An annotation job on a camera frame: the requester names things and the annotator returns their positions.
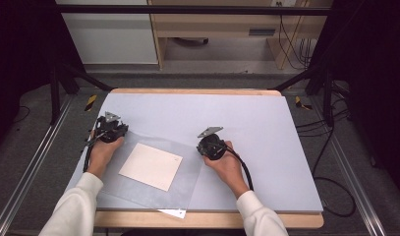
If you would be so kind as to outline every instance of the white cloth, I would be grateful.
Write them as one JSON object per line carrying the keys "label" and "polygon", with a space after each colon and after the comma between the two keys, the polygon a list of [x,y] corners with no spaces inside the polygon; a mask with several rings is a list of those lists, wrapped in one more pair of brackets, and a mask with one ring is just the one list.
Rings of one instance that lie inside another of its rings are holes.
{"label": "white cloth", "polygon": [[243,217],[243,224],[248,236],[288,235],[285,226],[275,211],[265,207],[255,192],[247,191],[236,202]]}
{"label": "white cloth", "polygon": [[[92,235],[96,196],[102,186],[96,176],[84,173],[77,186],[61,197],[39,235]],[[253,191],[240,196],[237,208],[247,235],[288,235],[278,215],[263,206]]]}

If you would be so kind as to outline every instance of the human hand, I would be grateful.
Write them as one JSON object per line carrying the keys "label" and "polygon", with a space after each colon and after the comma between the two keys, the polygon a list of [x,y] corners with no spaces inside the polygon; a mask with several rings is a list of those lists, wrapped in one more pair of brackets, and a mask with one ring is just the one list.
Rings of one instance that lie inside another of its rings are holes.
{"label": "human hand", "polygon": [[96,141],[92,147],[89,157],[89,166],[86,172],[91,173],[101,179],[102,174],[110,162],[114,151],[123,144],[124,138],[120,137],[115,142],[105,143],[103,141]]}
{"label": "human hand", "polygon": [[[225,144],[233,148],[230,141],[226,141]],[[204,156],[203,161],[205,165],[217,172],[220,179],[228,185],[237,199],[249,190],[249,187],[243,179],[240,161],[229,151],[226,150],[223,156],[217,160],[210,160],[208,157]]]}

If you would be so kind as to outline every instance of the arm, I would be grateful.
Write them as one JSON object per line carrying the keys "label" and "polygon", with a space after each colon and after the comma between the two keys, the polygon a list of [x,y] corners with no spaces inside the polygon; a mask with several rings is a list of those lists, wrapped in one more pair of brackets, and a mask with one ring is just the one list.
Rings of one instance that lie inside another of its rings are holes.
{"label": "arm", "polygon": [[61,197],[39,235],[92,235],[96,196],[103,186],[100,178],[123,140],[119,138],[111,144],[95,143],[87,172],[75,188]]}
{"label": "arm", "polygon": [[218,160],[203,157],[205,164],[218,174],[237,199],[237,208],[243,217],[247,235],[288,235],[279,216],[265,207],[243,179],[240,161],[226,151]]}

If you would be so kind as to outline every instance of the white paper sheet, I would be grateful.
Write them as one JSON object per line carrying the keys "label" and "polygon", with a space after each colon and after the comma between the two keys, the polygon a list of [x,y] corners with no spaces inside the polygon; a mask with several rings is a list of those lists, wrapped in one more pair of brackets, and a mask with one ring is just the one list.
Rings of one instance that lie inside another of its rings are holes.
{"label": "white paper sheet", "polygon": [[137,144],[119,174],[168,191],[181,161],[182,156]]}

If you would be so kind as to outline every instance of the transparent plastic sheet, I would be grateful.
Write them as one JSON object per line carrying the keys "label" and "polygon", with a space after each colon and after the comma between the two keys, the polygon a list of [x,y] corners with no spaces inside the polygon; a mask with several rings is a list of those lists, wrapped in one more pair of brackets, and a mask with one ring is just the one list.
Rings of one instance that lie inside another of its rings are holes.
{"label": "transparent plastic sheet", "polygon": [[[119,174],[137,143],[183,157],[167,192]],[[196,147],[161,138],[145,137],[129,131],[125,143],[116,150],[108,164],[102,178],[104,187],[101,192],[183,218],[190,204],[202,166],[203,161]]]}

